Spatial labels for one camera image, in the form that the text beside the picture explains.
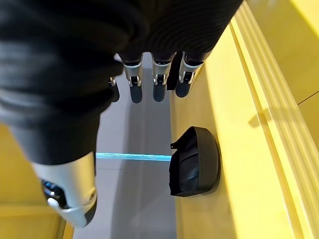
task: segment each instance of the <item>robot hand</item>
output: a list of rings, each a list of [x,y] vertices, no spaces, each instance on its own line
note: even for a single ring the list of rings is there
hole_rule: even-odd
[[[94,153],[65,164],[32,163],[32,167],[49,206],[75,227],[91,222],[97,206]]]

